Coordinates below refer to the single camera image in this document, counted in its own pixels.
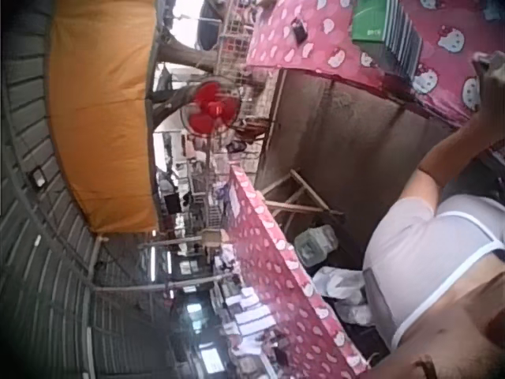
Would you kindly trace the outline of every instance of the red fan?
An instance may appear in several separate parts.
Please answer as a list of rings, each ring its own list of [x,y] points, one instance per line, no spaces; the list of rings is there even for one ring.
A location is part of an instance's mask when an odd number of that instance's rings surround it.
[[[220,81],[206,81],[196,89],[193,101],[181,109],[181,119],[191,134],[202,137],[227,130],[239,110],[238,91]]]

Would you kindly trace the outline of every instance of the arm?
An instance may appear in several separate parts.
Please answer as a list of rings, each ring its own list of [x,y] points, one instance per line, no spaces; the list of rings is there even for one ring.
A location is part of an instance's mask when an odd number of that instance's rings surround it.
[[[481,111],[429,151],[400,199],[419,197],[436,209],[440,190],[457,177],[471,159],[505,137],[505,54],[493,56],[481,83]]]

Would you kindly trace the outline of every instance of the orange curtain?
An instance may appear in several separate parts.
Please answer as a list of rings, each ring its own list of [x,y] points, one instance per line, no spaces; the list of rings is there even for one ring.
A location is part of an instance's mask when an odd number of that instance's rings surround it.
[[[62,171],[93,231],[158,229],[145,110],[153,0],[57,0],[50,125]]]

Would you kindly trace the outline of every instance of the hello kitty tablecloth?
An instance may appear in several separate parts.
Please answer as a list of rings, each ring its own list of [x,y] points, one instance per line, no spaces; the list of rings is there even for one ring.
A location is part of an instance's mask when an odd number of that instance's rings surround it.
[[[311,379],[350,379],[366,370],[366,361],[315,292],[293,246],[239,167],[230,169],[229,194],[228,234],[242,277],[287,335],[293,371]]]
[[[249,47],[250,66],[303,69],[387,96],[383,74],[350,39],[355,0],[278,0],[259,16]],[[413,92],[423,107],[460,126],[475,111],[475,51],[505,51],[505,25],[475,0],[403,0],[423,39]],[[298,17],[308,32],[297,46],[290,28]]]

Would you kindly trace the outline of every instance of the polka dot tablecloth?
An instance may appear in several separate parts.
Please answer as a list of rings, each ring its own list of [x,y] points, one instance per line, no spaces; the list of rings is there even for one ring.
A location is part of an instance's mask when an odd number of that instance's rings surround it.
[[[475,0],[401,1],[424,40],[413,93],[424,108],[453,126],[475,111],[475,51],[505,51],[505,24]],[[249,47],[250,66],[303,69],[387,96],[383,74],[350,40],[353,0],[278,0],[260,15]],[[297,46],[290,28],[298,17],[308,39]]]
[[[353,378],[366,361],[345,334],[333,309],[315,292],[310,276],[245,172],[230,172],[230,220],[242,276],[290,341],[295,373],[309,378]]]

